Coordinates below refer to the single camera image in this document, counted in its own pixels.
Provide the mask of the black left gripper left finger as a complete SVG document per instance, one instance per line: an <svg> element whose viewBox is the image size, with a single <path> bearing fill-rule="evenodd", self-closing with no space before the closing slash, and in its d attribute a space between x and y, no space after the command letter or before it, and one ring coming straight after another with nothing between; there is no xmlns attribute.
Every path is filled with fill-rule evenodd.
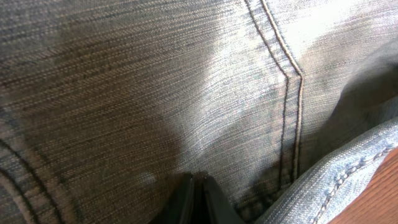
<svg viewBox="0 0 398 224"><path fill-rule="evenodd" d="M149 224L188 224L190 223L195 183L191 174L184 174L180 185L174 190L163 209Z"/></svg>

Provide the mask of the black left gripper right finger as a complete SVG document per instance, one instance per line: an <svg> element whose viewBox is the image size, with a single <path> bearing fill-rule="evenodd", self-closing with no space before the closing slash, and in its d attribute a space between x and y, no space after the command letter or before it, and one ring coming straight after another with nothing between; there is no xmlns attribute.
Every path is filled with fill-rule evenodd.
<svg viewBox="0 0 398 224"><path fill-rule="evenodd" d="M205 177L203 191L206 199L206 206L212 224L244 224L244 221L231 206L216 180Z"/></svg>

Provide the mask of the light blue denim shorts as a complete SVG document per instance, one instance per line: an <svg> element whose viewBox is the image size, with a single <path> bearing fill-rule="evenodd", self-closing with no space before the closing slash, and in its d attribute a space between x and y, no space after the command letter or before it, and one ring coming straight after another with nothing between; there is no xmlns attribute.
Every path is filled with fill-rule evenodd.
<svg viewBox="0 0 398 224"><path fill-rule="evenodd" d="M1 2L2 223L328 223L396 147L396 0Z"/></svg>

